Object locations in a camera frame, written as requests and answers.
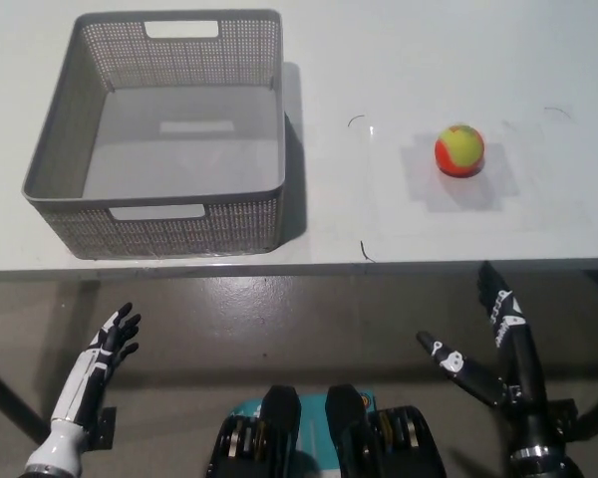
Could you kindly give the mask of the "white and black left hand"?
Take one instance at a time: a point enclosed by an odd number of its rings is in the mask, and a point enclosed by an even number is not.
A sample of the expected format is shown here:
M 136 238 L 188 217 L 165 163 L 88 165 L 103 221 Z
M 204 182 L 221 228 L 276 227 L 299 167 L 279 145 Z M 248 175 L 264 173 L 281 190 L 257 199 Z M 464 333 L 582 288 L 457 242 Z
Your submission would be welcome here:
M 125 303 L 99 328 L 78 355 L 56 402 L 51 422 L 73 423 L 87 432 L 99 419 L 106 389 L 121 363 L 139 349 L 130 341 L 139 332 L 140 314 L 131 316 L 133 304 Z

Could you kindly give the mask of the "black and white right hand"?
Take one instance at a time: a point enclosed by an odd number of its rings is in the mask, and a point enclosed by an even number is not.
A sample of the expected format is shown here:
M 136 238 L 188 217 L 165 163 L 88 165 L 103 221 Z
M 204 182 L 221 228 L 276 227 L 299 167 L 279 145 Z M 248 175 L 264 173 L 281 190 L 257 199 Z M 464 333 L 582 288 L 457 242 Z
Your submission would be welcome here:
M 513 290 L 487 261 L 478 269 L 477 289 L 492 329 L 500 374 L 426 331 L 417 333 L 418 342 L 447 378 L 501 413 L 510 427 L 511 453 L 558 446 L 560 438 L 548 416 L 542 365 Z

